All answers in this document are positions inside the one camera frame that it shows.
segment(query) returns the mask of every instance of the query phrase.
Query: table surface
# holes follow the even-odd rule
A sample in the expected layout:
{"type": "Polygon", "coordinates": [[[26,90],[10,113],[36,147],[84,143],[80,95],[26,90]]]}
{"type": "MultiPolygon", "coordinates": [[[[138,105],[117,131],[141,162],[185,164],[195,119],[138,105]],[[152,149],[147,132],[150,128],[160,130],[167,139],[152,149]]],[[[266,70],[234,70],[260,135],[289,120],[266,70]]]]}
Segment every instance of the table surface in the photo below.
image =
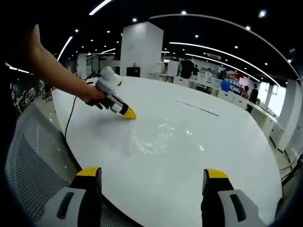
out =
{"type": "MultiPolygon", "coordinates": [[[[147,227],[201,227],[203,170],[214,168],[255,202],[265,223],[274,220],[282,197],[280,174],[248,112],[151,79],[123,77],[116,93],[137,120],[77,99],[66,139],[82,168],[102,167],[103,194],[124,214],[147,227]]],[[[73,99],[53,91],[63,130],[73,99]]]]}

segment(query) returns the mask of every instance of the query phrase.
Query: black cable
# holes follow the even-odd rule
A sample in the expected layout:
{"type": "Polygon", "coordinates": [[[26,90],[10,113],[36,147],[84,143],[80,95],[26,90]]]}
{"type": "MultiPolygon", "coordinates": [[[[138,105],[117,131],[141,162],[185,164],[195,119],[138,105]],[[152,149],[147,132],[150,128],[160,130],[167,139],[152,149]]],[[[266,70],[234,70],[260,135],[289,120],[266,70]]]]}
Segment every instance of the black cable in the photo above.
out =
{"type": "Polygon", "coordinates": [[[294,158],[294,160],[293,160],[293,162],[289,165],[289,166],[287,166],[287,167],[285,167],[285,168],[282,168],[282,169],[279,169],[279,171],[281,171],[281,170],[284,170],[284,169],[287,169],[287,168],[289,168],[289,167],[291,167],[292,166],[292,164],[296,161],[296,159],[297,159],[297,157],[299,156],[299,154],[301,153],[303,151],[303,148],[301,148],[301,150],[299,151],[299,153],[296,155],[296,157],[294,158]]]}
{"type": "Polygon", "coordinates": [[[68,127],[68,125],[69,125],[69,123],[70,123],[72,112],[74,111],[76,99],[77,99],[77,97],[75,97],[75,99],[74,99],[74,102],[73,102],[72,108],[71,108],[71,114],[70,114],[70,117],[68,118],[68,121],[67,121],[67,124],[66,124],[66,127],[65,127],[65,133],[64,133],[65,140],[66,140],[67,127],[68,127]]]}
{"type": "Polygon", "coordinates": [[[282,180],[284,180],[285,178],[287,178],[290,174],[292,174],[293,172],[291,171],[291,172],[289,172],[288,174],[286,174],[284,177],[282,177],[281,178],[281,181],[282,180]]]}

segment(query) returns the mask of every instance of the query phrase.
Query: window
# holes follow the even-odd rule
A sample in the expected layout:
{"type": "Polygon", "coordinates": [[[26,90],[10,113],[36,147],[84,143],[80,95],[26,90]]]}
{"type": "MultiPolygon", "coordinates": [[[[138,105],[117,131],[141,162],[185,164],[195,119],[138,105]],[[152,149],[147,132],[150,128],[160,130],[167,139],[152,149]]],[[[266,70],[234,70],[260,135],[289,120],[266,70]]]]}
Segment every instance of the window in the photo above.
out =
{"type": "Polygon", "coordinates": [[[269,89],[269,83],[261,82],[258,98],[261,100],[262,103],[265,103],[266,101],[268,89],[269,89]]]}
{"type": "Polygon", "coordinates": [[[277,116],[280,116],[281,114],[284,99],[285,99],[285,93],[286,93],[285,87],[278,87],[277,85],[274,85],[268,107],[277,116]]]}

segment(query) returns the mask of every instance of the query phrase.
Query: ceiling light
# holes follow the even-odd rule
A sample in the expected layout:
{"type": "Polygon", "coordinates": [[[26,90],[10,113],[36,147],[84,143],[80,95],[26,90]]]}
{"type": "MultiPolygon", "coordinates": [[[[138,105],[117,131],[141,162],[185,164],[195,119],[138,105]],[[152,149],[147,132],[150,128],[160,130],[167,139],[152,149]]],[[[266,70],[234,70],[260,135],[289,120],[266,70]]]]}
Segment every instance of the ceiling light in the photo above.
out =
{"type": "Polygon", "coordinates": [[[202,56],[198,56],[198,55],[189,54],[189,53],[186,53],[185,55],[194,56],[194,57],[198,57],[198,58],[204,58],[204,59],[207,59],[207,60],[211,60],[211,61],[214,61],[214,62],[223,64],[223,65],[226,65],[226,66],[228,66],[228,67],[230,67],[230,68],[233,68],[233,69],[235,69],[235,70],[238,70],[238,71],[240,71],[240,72],[242,72],[242,73],[244,73],[244,74],[246,74],[246,75],[248,75],[248,76],[254,78],[257,82],[260,82],[260,80],[258,80],[257,78],[253,77],[252,75],[248,74],[247,72],[244,72],[244,71],[242,71],[242,70],[240,70],[240,69],[238,69],[238,68],[236,68],[236,67],[233,67],[233,66],[231,66],[231,65],[228,65],[228,64],[226,64],[226,63],[223,63],[223,62],[220,62],[220,61],[211,59],[211,58],[206,58],[206,57],[202,57],[202,56]]]}
{"type": "Polygon", "coordinates": [[[105,5],[107,5],[109,2],[111,2],[112,0],[105,0],[102,3],[100,3],[97,7],[95,7],[90,13],[89,15],[92,16],[95,13],[97,13],[100,9],[102,9],[105,5]]]}
{"type": "Polygon", "coordinates": [[[107,52],[114,51],[114,50],[115,50],[115,48],[114,48],[114,49],[107,50],[107,51],[103,51],[102,53],[107,53],[107,52]]]}
{"type": "Polygon", "coordinates": [[[18,70],[17,68],[12,67],[12,66],[10,66],[9,69],[10,69],[10,70],[16,70],[16,71],[18,70]]]}
{"type": "Polygon", "coordinates": [[[220,50],[217,50],[217,49],[215,49],[215,48],[210,48],[210,47],[207,47],[207,46],[201,46],[201,45],[196,45],[196,44],[185,44],[185,43],[175,43],[175,42],[170,42],[170,44],[179,44],[179,45],[196,46],[196,47],[206,48],[206,49],[209,49],[209,50],[213,50],[213,51],[217,51],[217,52],[220,52],[220,53],[224,53],[224,54],[226,54],[226,55],[229,55],[229,56],[231,56],[231,57],[234,57],[234,58],[236,58],[236,59],[238,59],[238,60],[240,60],[240,61],[242,61],[242,62],[245,62],[246,64],[248,64],[248,65],[254,67],[255,69],[259,70],[262,74],[266,75],[269,79],[271,79],[271,80],[272,80],[275,84],[277,84],[279,87],[281,86],[281,85],[279,85],[278,82],[276,82],[270,75],[268,75],[267,73],[265,73],[262,69],[260,69],[260,68],[258,68],[257,66],[251,64],[250,62],[248,62],[248,61],[246,61],[246,60],[244,60],[244,59],[242,59],[242,58],[239,58],[239,57],[237,57],[237,56],[235,56],[235,55],[232,55],[232,54],[230,54],[230,53],[227,53],[227,52],[224,52],[224,51],[220,51],[220,50]]]}
{"type": "Polygon", "coordinates": [[[21,69],[18,69],[18,71],[20,71],[20,72],[25,72],[25,73],[29,73],[28,71],[21,70],[21,69]]]}
{"type": "Polygon", "coordinates": [[[259,18],[263,18],[263,17],[265,17],[266,16],[266,10],[265,9],[263,9],[263,10],[261,10],[260,12],[259,12],[259,18]]]}
{"type": "Polygon", "coordinates": [[[61,55],[63,54],[63,51],[65,50],[65,48],[67,47],[67,45],[70,43],[71,39],[72,39],[72,36],[69,37],[68,40],[66,41],[64,47],[62,48],[62,50],[61,50],[61,52],[59,54],[59,57],[58,57],[57,61],[61,58],[61,55]]]}

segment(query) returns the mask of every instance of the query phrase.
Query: person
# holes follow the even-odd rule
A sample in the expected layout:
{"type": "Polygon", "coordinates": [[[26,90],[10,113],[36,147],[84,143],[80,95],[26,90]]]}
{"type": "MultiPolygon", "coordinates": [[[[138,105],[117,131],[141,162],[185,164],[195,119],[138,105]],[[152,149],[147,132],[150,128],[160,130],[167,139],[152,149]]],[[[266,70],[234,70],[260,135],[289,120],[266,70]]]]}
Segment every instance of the person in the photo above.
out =
{"type": "MultiPolygon", "coordinates": [[[[251,91],[251,94],[250,94],[250,98],[249,100],[252,102],[252,103],[256,103],[257,101],[257,98],[258,98],[258,95],[259,95],[259,92],[257,90],[257,84],[254,84],[254,89],[251,91]]],[[[249,113],[251,113],[252,111],[252,106],[251,105],[247,105],[247,109],[246,109],[249,113]]]]}
{"type": "Polygon", "coordinates": [[[194,70],[193,62],[189,58],[186,58],[186,60],[181,61],[181,64],[182,64],[181,77],[189,79],[194,70]]]}
{"type": "Polygon", "coordinates": [[[245,98],[245,99],[248,99],[249,98],[249,94],[248,94],[248,90],[249,90],[250,88],[246,85],[245,87],[244,87],[244,91],[242,91],[241,92],[241,97],[243,97],[243,98],[245,98]]]}
{"type": "Polygon", "coordinates": [[[195,65],[194,70],[193,70],[193,75],[197,76],[198,72],[199,72],[198,65],[195,65]]]}
{"type": "Polygon", "coordinates": [[[182,71],[182,64],[180,62],[180,58],[179,57],[176,58],[176,61],[179,62],[177,76],[180,76],[180,73],[182,71]]]}
{"type": "Polygon", "coordinates": [[[212,69],[208,68],[207,71],[204,74],[206,75],[207,82],[211,83],[212,82],[212,77],[213,77],[212,69]]]}
{"type": "Polygon", "coordinates": [[[75,95],[84,102],[90,99],[105,98],[103,92],[97,90],[94,86],[86,84],[82,79],[77,78],[43,47],[40,42],[39,18],[36,16],[39,10],[36,9],[35,5],[36,3],[30,1],[14,1],[11,7],[5,8],[6,11],[14,9],[14,14],[17,17],[12,16],[9,12],[6,14],[5,12],[1,13],[3,20],[1,20],[2,41],[0,44],[0,74],[2,78],[0,97],[5,123],[1,126],[3,134],[0,153],[0,200],[6,206],[4,216],[5,214],[14,214],[16,217],[9,219],[9,225],[12,226],[17,223],[22,223],[22,226],[32,225],[26,219],[20,205],[14,199],[4,174],[7,153],[17,122],[10,92],[10,83],[13,82],[9,76],[11,70],[5,63],[27,70],[51,86],[75,95]]]}

